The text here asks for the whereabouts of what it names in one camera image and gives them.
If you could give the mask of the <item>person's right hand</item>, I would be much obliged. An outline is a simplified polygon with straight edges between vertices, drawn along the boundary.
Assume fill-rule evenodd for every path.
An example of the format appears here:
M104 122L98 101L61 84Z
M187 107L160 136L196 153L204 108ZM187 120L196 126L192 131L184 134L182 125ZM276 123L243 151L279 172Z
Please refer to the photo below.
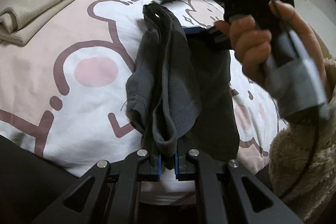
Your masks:
M332 91L327 78L323 54L317 37L311 26L297 13L295 8L281 1L269 2L273 14L279 12L298 34L307 53L314 60L319 71L328 100L332 98ZM250 15L234 20L232 23L225 21L215 22L215 27L228 35L236 59L242 65L243 73L262 88L265 87L265 74L260 70L260 65L268 59L271 53L271 32L258 30L256 22Z

